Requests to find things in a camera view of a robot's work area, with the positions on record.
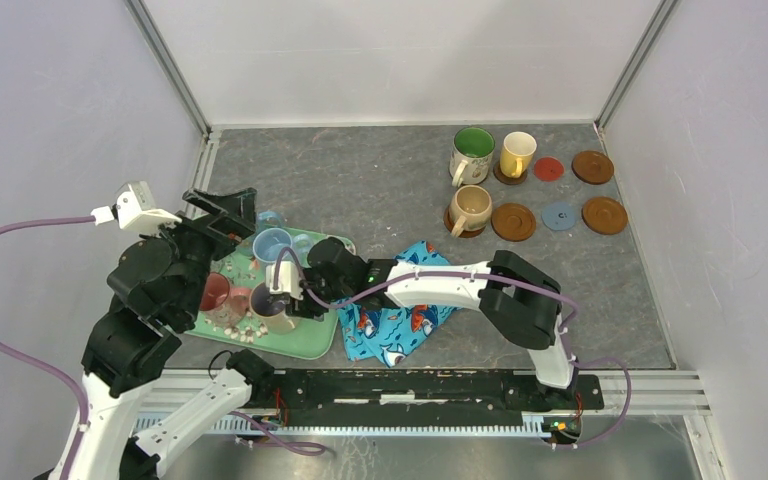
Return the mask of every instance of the table surface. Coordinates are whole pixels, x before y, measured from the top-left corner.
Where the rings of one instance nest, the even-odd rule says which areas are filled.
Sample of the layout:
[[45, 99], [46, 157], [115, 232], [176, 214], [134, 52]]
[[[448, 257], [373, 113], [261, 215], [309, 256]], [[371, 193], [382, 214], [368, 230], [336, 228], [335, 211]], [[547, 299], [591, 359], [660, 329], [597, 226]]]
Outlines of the table surface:
[[[614, 180], [588, 185], [570, 169], [576, 153], [602, 150], [593, 126], [485, 127], [496, 138], [494, 159], [504, 136], [522, 130], [537, 139], [535, 161], [553, 156], [567, 169], [552, 183], [538, 180], [529, 171], [521, 185], [504, 185], [492, 172], [481, 184], [495, 206], [517, 202], [534, 212], [537, 230], [520, 243], [503, 240], [489, 227], [475, 238], [453, 239], [443, 226], [443, 212], [455, 192], [448, 160], [452, 138], [460, 128], [226, 130], [220, 137], [209, 190], [230, 193], [255, 187], [259, 211], [281, 212], [292, 227], [351, 238], [364, 258], [392, 257], [419, 240], [431, 242], [453, 264], [490, 260], [496, 250], [511, 250], [557, 280], [562, 293], [580, 305], [570, 339], [581, 360], [615, 356], [632, 368], [671, 368], [631, 229], [603, 236], [580, 219], [564, 232], [554, 232], [540, 222], [540, 210], [553, 202], [565, 201], [580, 210], [591, 197], [620, 199]], [[216, 352], [228, 347], [189, 335], [181, 338], [184, 345], [167, 367], [206, 367]], [[283, 368], [384, 368], [376, 359], [349, 361], [339, 331], [328, 353], [317, 360], [258, 353]], [[482, 314], [462, 310], [397, 368], [419, 367], [531, 368], [532, 364], [527, 352], [505, 340]]]

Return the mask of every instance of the blue cloth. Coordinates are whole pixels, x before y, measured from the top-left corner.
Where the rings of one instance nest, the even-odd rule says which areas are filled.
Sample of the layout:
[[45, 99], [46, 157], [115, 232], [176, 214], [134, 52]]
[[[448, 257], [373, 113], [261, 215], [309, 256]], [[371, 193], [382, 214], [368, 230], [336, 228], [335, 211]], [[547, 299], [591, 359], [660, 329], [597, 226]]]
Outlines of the blue cloth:
[[[415, 265], [449, 265], [449, 261], [424, 240], [395, 258]], [[358, 305], [349, 305], [337, 310], [337, 316], [349, 360], [376, 357], [392, 367], [422, 345], [455, 310], [448, 306], [416, 305], [367, 312]]]

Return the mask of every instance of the green mug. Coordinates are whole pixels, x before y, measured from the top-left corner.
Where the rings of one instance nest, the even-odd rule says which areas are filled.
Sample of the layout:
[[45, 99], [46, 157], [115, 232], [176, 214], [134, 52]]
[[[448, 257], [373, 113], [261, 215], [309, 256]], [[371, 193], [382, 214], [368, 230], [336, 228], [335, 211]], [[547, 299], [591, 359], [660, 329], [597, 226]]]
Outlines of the green mug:
[[487, 178], [496, 141], [490, 132], [478, 127], [466, 127], [455, 134], [449, 174], [452, 186], [475, 185]]

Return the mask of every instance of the tray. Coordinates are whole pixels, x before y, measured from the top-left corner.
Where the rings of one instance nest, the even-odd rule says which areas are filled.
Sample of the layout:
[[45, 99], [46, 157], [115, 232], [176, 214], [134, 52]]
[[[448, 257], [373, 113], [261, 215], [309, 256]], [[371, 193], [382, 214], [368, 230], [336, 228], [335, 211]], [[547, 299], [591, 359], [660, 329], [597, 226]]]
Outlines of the tray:
[[[306, 233], [310, 235], [314, 243], [333, 236], [343, 241], [349, 250], [355, 251], [354, 243], [344, 237], [289, 227], [284, 227], [284, 229], [294, 237], [301, 233]], [[235, 287], [254, 288], [262, 283], [263, 273], [258, 268], [256, 262], [253, 264], [254, 256], [251, 252], [251, 242], [253, 240], [254, 236], [247, 238], [237, 247], [234, 253], [218, 262], [213, 262], [211, 271], [228, 277], [228, 280]], [[256, 317], [246, 317], [235, 329], [227, 330], [206, 323], [204, 315], [199, 313], [195, 328], [187, 333], [196, 337], [209, 338], [240, 347], [278, 353], [303, 360], [314, 360], [325, 355], [325, 352], [331, 348], [331, 342], [334, 341], [334, 330], [337, 328], [337, 312], [334, 310], [329, 311], [321, 322], [301, 319], [298, 327], [284, 335], [268, 333], [262, 337], [255, 336], [254, 343], [240, 340], [241, 332], [249, 325], [257, 331], [260, 322]]]

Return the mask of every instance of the pink mug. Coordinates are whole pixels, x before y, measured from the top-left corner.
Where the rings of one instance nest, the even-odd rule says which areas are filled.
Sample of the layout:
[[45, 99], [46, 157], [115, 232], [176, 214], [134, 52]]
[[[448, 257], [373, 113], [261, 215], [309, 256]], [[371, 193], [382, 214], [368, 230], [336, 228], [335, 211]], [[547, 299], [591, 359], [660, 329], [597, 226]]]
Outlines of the pink mug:
[[250, 288], [232, 287], [225, 276], [214, 272], [207, 276], [199, 311], [217, 327], [235, 327], [249, 309], [249, 297]]

